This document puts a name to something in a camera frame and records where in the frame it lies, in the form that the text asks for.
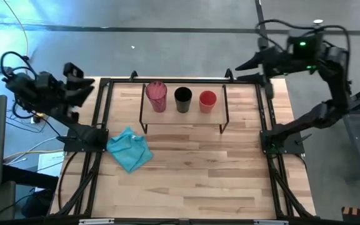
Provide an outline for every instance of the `pink cup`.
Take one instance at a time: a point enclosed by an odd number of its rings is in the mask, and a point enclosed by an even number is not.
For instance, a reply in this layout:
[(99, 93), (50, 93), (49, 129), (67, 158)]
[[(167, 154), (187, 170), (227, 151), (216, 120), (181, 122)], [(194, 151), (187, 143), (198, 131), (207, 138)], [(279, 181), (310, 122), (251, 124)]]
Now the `pink cup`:
[(155, 112), (161, 113), (166, 109), (166, 93), (168, 89), (166, 85), (159, 81), (150, 82), (147, 85), (145, 93), (152, 104)]
[(203, 113), (210, 113), (215, 106), (216, 95), (212, 91), (203, 91), (199, 95), (199, 110)]

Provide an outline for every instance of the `butcher block tabletop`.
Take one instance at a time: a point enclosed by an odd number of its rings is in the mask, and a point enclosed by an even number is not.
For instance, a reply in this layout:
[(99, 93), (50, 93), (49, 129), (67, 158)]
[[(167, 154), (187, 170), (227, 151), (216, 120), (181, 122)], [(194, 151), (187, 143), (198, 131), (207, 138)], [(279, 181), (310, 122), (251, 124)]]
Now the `butcher block tabletop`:
[[(80, 113), (79, 122), (91, 124), (100, 77)], [(294, 119), (284, 79), (273, 79), (274, 112), (278, 123)], [(144, 134), (139, 123), (142, 84), (115, 84), (107, 128), (109, 137), (127, 126), (145, 135), (153, 158), (128, 174), (110, 155), (102, 154), (92, 209), (94, 218), (274, 219), (268, 163), (261, 151), (261, 122), (254, 85), (227, 84), (229, 124), (223, 134), (212, 124), (156, 124)], [(107, 90), (102, 97), (99, 123)], [(65, 157), (64, 165), (71, 154)], [(62, 182), (62, 204), (77, 189), (84, 153), (70, 163)], [(303, 162), (284, 155), (290, 189), (315, 214)], [(282, 211), (284, 194), (279, 189)], [(82, 201), (84, 212), (89, 187)], [(51, 213), (58, 211), (56, 192)]]

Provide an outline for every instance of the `concrete floor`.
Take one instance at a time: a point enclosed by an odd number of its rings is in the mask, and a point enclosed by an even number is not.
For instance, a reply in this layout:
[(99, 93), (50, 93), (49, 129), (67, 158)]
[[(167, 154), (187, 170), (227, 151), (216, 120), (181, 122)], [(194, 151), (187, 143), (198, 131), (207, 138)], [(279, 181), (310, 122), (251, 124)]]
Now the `concrete floor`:
[[(140, 28), (253, 28), (257, 23), (253, 0), (10, 0), (23, 23), (69, 26), (117, 26)], [(320, 18), (326, 24), (340, 24), (360, 30), (360, 1), (354, 0), (261, 0), (265, 19), (283, 19), (294, 24), (310, 23)], [(15, 23), (14, 17), (0, 1), (0, 23)], [(285, 29), (278, 25), (270, 29)], [(128, 76), (136, 70), (140, 76), (221, 77), (226, 68), (234, 69), (251, 58), (255, 51), (255, 34), (190, 34), (147, 32), (48, 32), (28, 31), (31, 64), (36, 71), (49, 71), (62, 78), (63, 64), (71, 61), (90, 76)], [(273, 35), (285, 43), (285, 36)], [(342, 36), (327, 40), (344, 46)], [(353, 36), (350, 78), (352, 92), (360, 90), (360, 36)], [(0, 31), (0, 55), (4, 51), (24, 54), (20, 31)], [(7, 59), (10, 66), (20, 62)], [(294, 116), (329, 99), (326, 83), (318, 74), (307, 72), (288, 76)], [(0, 81), (0, 94), (8, 93)], [(61, 133), (66, 128), (51, 120)], [(313, 136), (304, 142), (307, 173), (317, 215), (341, 220), (341, 207), (360, 208), (360, 182), (346, 184), (344, 178), (356, 174), (359, 164), (351, 148), (344, 124), (328, 129), (309, 129), (302, 134)], [(54, 133), (46, 127), (42, 134), (19, 131), (7, 125), (5, 155), (25, 151)], [(51, 141), (39, 149), (57, 149)], [(37, 166), (37, 156), (26, 156), (20, 168)]]

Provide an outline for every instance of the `blue cloth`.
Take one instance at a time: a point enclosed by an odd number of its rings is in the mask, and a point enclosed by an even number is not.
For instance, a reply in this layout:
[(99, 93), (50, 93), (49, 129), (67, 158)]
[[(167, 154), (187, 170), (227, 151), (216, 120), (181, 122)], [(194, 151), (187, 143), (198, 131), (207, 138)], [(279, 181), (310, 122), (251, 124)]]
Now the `blue cloth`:
[(137, 136), (130, 127), (126, 127), (119, 136), (112, 137), (107, 142), (106, 149), (128, 173), (153, 157), (145, 138)]

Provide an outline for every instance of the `paper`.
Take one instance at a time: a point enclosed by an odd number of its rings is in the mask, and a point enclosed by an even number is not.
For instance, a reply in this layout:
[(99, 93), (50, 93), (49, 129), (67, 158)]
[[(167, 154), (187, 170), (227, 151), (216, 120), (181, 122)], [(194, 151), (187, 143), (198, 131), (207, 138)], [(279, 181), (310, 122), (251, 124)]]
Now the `paper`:
[[(62, 164), (57, 164), (63, 162), (64, 156), (63, 152), (54, 152), (54, 153), (46, 153), (40, 154), (38, 157), (38, 169), (47, 168), (39, 171), (38, 173), (47, 174), (50, 176), (59, 176), (62, 168)], [(36, 187), (36, 191), (42, 191), (43, 188)]]

